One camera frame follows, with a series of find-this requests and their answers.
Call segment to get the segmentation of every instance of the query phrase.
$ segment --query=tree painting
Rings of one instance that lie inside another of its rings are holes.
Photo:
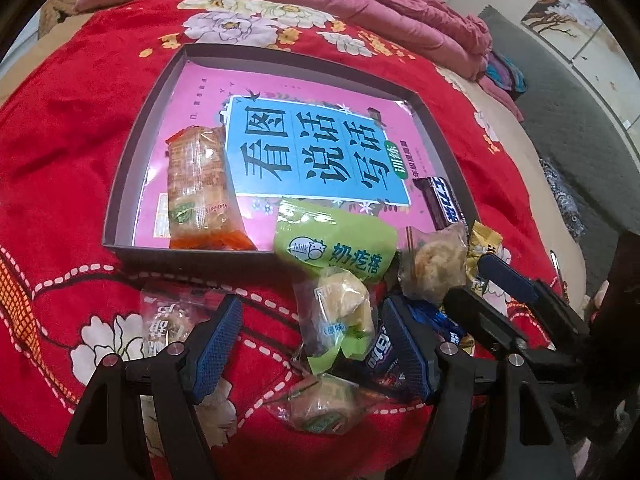
[[[588,33],[602,24],[602,20],[584,0],[538,0],[522,22],[540,35],[546,30],[554,30],[571,38],[578,37],[576,28]]]

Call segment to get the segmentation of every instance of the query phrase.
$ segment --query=plastic wrapper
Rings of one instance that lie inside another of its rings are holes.
[[[225,129],[190,126],[167,140],[170,247],[254,250],[226,163]]]
[[[478,277],[478,260],[483,254],[495,254],[501,243],[501,234],[478,221],[474,222],[469,236],[465,267],[466,281],[478,296],[482,296],[487,285],[486,280]]]
[[[398,232],[375,216],[284,198],[278,208],[275,253],[308,274],[334,266],[377,283],[396,255]]]
[[[317,278],[294,284],[294,291],[302,341],[314,374],[327,371],[340,349],[347,358],[364,359],[375,336],[377,311],[356,276],[325,267]]]
[[[143,353],[153,357],[169,343],[185,341],[193,327],[207,320],[210,314],[203,308],[201,297],[188,293],[178,298],[162,292],[142,291],[144,337]]]
[[[461,221],[428,234],[407,228],[407,242],[398,270],[405,296],[440,305],[451,287],[465,284],[466,232]]]
[[[303,379],[266,407],[296,430],[345,434],[384,399],[344,379],[320,374]]]

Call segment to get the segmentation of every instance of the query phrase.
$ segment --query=blue gripper pad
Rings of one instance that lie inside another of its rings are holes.
[[[428,325],[417,322],[401,296],[386,298],[382,320],[411,393],[427,400],[440,386],[435,353],[440,344]]]
[[[211,318],[196,325],[189,334],[184,343],[189,352],[180,379],[192,404],[200,404],[216,389],[241,326],[242,302],[227,294]]]

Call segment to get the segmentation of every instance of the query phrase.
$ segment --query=painting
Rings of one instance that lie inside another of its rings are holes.
[[[603,25],[574,59],[574,68],[628,129],[640,115],[640,79],[622,47]]]
[[[569,60],[602,25],[585,0],[538,0],[521,21]]]

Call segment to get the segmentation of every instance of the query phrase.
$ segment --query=chocolate bar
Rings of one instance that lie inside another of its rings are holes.
[[[439,176],[415,178],[414,185],[422,192],[433,218],[433,225],[438,231],[462,220],[468,232],[465,216],[449,183],[444,178]]]

